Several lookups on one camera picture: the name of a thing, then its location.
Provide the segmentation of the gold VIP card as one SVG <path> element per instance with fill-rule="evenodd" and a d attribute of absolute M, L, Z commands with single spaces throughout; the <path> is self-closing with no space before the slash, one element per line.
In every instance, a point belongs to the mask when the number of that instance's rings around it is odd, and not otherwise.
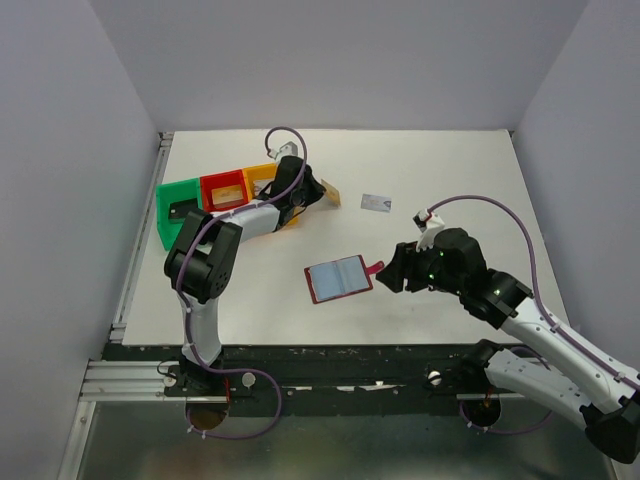
<path fill-rule="evenodd" d="M 324 188 L 324 196 L 328 199 L 328 201 L 336 207 L 341 206 L 341 195 L 339 190 L 327 182 L 325 179 L 321 180 L 321 185 Z"/>

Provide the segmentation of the white VIP card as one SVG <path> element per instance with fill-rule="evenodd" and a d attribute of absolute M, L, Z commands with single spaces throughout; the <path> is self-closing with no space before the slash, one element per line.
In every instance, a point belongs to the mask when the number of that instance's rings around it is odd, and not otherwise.
<path fill-rule="evenodd" d="M 361 208 L 365 210 L 371 210 L 376 212 L 389 213 L 392 207 L 392 200 L 390 197 L 363 194 L 361 199 Z"/>

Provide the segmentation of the red leather card holder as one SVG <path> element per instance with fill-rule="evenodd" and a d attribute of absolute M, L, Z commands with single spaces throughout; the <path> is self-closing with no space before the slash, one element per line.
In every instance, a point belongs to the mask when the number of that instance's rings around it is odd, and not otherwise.
<path fill-rule="evenodd" d="M 372 290 L 372 277 L 384 267 L 383 261 L 367 265 L 354 255 L 306 267 L 304 275 L 312 302 L 321 304 Z"/>

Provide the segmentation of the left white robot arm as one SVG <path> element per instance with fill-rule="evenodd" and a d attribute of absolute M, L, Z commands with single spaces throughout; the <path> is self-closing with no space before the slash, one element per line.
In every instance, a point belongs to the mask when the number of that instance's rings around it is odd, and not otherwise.
<path fill-rule="evenodd" d="M 274 180 L 248 204 L 217 215 L 201 209 L 187 214 L 164 263 L 183 315 L 178 382 L 187 381 L 201 395 L 222 385 L 222 372 L 214 364 L 222 353 L 218 303 L 240 244 L 282 229 L 324 192 L 306 160 L 287 155 L 277 163 Z"/>

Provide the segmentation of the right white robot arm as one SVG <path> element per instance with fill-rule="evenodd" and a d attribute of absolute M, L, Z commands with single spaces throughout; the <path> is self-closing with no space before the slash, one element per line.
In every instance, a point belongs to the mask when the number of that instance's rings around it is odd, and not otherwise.
<path fill-rule="evenodd" d="M 487 267 L 479 243 L 465 230 L 444 229 L 427 247 L 397 244 L 376 279 L 394 293 L 452 294 L 471 316 L 520 340 L 553 366 L 530 366 L 507 348 L 482 341 L 480 357 L 459 370 L 467 389 L 480 392 L 491 385 L 519 393 L 581 428 L 609 458 L 636 460 L 638 371 L 556 320 L 515 277 Z"/>

